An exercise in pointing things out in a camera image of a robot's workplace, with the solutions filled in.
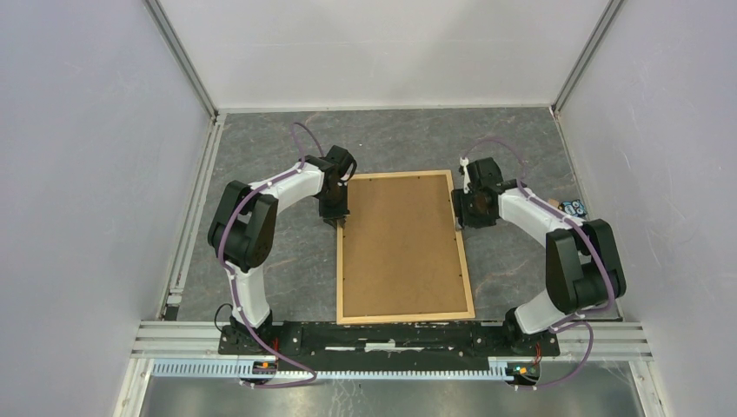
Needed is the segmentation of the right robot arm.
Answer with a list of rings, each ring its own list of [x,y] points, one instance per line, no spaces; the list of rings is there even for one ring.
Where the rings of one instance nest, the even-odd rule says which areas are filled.
[[[611,226],[583,221],[543,201],[519,180],[506,180],[493,158],[459,167],[462,186],[451,193],[460,228],[486,228],[499,220],[514,224],[545,250],[545,288],[512,308],[504,319],[503,346],[525,354],[537,335],[560,329],[587,312],[614,306],[627,291]]]

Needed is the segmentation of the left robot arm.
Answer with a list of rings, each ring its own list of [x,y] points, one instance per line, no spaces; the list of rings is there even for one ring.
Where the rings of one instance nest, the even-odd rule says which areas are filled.
[[[337,228],[349,215],[348,181],[357,163],[344,148],[333,146],[325,156],[304,156],[270,178],[249,184],[230,182],[209,227],[208,243],[225,270],[231,291],[231,325],[252,354],[266,352],[273,342],[264,325],[272,316],[266,300],[263,263],[276,235],[277,216],[303,199],[318,201],[318,215]]]

